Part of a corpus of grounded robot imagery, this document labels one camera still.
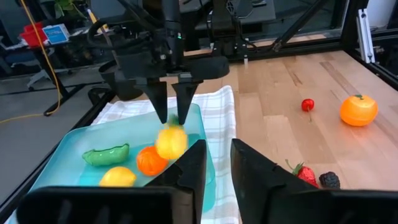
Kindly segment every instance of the cherry stem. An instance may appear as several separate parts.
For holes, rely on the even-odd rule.
[[[310,122],[312,122],[311,112],[310,112],[310,107],[309,106],[307,107],[307,110],[308,110],[308,115],[310,115]]]

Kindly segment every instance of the red strawberry toy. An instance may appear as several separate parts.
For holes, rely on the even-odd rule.
[[[304,163],[298,164],[294,169],[289,165],[288,160],[286,159],[287,165],[293,170],[292,174],[295,175],[296,177],[306,181],[309,184],[314,185],[315,187],[319,188],[317,184],[317,179],[315,178],[314,172],[311,170],[311,168],[303,166]]]

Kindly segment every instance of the green plastic pea pod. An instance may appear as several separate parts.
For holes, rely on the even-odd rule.
[[[111,149],[95,150],[85,152],[83,159],[92,166],[108,166],[124,162],[129,157],[130,145],[124,144]]]

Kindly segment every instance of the toy fruit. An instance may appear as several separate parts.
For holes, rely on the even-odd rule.
[[[301,109],[303,111],[309,112],[315,106],[315,102],[313,99],[305,99],[301,102]]]
[[[85,152],[82,158],[92,166],[108,166],[126,161],[129,157],[129,151],[130,146],[126,143],[122,146],[116,146],[110,149],[92,149]]]
[[[136,175],[126,167],[113,167],[108,170],[99,182],[101,187],[132,187]]]
[[[340,189],[340,179],[334,172],[327,172],[319,176],[321,186],[326,189]]]
[[[294,169],[290,166],[288,160],[285,160],[287,165],[293,170],[292,174],[295,175],[296,177],[306,181],[309,184],[312,184],[316,188],[319,188],[317,184],[317,180],[315,178],[314,172],[311,170],[311,168],[307,166],[303,166],[304,163],[298,164]]]
[[[346,99],[340,108],[341,119],[352,126],[365,126],[377,115],[377,103],[370,97],[354,95]]]
[[[155,147],[158,155],[164,159],[178,159],[188,149],[188,136],[178,124],[177,116],[171,116],[165,129],[160,130]]]
[[[148,146],[137,155],[138,169],[145,175],[152,176],[161,173],[167,166],[168,160],[161,158],[155,146]]]

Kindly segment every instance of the teal plastic tray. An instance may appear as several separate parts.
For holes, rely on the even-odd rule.
[[[177,108],[170,108],[169,114],[177,114]],[[137,175],[134,186],[145,186],[155,177],[147,177],[138,171],[136,155],[144,147],[154,145],[159,130],[163,127],[157,114],[153,112],[70,131],[62,139],[31,190],[54,185],[97,186],[105,172],[114,166],[128,167]],[[206,139],[198,105],[191,105],[184,129],[188,134],[189,147],[199,139]],[[107,149],[125,143],[130,145],[130,155],[129,159],[121,164],[93,167],[81,158],[84,152],[91,149]],[[213,207],[215,189],[215,170],[210,151],[207,149],[203,212]]]

